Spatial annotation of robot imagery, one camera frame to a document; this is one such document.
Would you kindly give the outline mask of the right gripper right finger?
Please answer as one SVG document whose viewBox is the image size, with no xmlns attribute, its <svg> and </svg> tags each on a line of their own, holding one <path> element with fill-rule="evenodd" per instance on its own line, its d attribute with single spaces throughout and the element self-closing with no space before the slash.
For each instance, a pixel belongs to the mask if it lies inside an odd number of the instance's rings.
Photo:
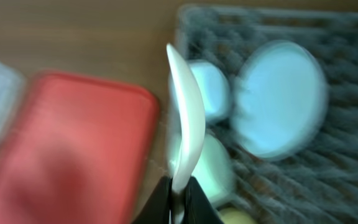
<svg viewBox="0 0 358 224">
<path fill-rule="evenodd" d="M 185 188 L 183 224 L 223 224 L 195 177 L 190 177 Z"/>
</svg>

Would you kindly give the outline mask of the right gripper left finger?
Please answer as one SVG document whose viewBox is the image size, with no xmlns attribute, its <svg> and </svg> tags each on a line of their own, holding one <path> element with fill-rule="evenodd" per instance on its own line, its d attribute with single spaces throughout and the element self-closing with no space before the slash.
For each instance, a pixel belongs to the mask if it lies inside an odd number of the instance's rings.
<svg viewBox="0 0 358 224">
<path fill-rule="evenodd" d="M 160 178 L 152 194 L 132 224 L 169 224 L 172 179 Z"/>
</svg>

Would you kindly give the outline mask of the yellow plastic cup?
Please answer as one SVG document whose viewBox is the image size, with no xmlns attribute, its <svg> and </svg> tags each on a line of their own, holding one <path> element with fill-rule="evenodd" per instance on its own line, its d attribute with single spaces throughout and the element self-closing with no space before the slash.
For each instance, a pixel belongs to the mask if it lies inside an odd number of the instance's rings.
<svg viewBox="0 0 358 224">
<path fill-rule="evenodd" d="M 257 224 L 248 213 L 233 207 L 218 210 L 218 215 L 224 224 Z"/>
</svg>

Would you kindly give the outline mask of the green bowl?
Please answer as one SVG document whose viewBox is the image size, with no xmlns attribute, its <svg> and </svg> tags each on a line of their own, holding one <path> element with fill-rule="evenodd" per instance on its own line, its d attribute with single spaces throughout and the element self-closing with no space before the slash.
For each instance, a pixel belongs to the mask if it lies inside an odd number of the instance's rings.
<svg viewBox="0 0 358 224">
<path fill-rule="evenodd" d="M 213 207 L 230 201 L 230 194 L 234 191 L 234 172 L 226 148 L 217 137 L 208 133 L 204 135 L 203 149 L 197 165 L 192 173 L 188 171 L 188 167 L 183 167 L 180 175 L 173 178 L 175 193 L 182 193 L 192 176 Z"/>
</svg>

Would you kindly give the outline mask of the white plastic spoon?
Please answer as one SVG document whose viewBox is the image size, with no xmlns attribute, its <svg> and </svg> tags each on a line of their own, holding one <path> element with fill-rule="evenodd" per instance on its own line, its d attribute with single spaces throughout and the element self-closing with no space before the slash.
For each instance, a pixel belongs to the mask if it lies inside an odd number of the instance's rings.
<svg viewBox="0 0 358 224">
<path fill-rule="evenodd" d="M 185 216 L 184 191 L 203 150 L 206 121 L 204 104 L 194 74 L 186 60 L 172 44 L 167 44 L 167 57 L 172 74 L 181 123 L 181 146 L 172 179 L 172 223 Z"/>
</svg>

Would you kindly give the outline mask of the light blue small bowl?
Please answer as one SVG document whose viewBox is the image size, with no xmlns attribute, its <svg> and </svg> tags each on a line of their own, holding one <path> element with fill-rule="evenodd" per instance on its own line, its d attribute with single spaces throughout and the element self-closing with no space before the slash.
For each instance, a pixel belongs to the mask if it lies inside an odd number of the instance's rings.
<svg viewBox="0 0 358 224">
<path fill-rule="evenodd" d="M 226 119 L 230 107 L 230 89 L 223 72 L 206 60 L 191 60 L 188 65 L 201 92 L 206 123 L 212 125 Z"/>
</svg>

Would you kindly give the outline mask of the light blue plate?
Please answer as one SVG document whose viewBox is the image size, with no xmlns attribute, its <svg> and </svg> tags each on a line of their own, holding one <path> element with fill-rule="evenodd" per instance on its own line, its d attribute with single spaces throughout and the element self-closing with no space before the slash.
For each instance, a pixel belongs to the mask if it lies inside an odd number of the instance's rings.
<svg viewBox="0 0 358 224">
<path fill-rule="evenodd" d="M 274 40 L 246 61 L 234 88 L 230 125 L 235 141 L 263 160 L 281 160 L 303 150 L 328 111 L 328 83 L 304 47 Z"/>
</svg>

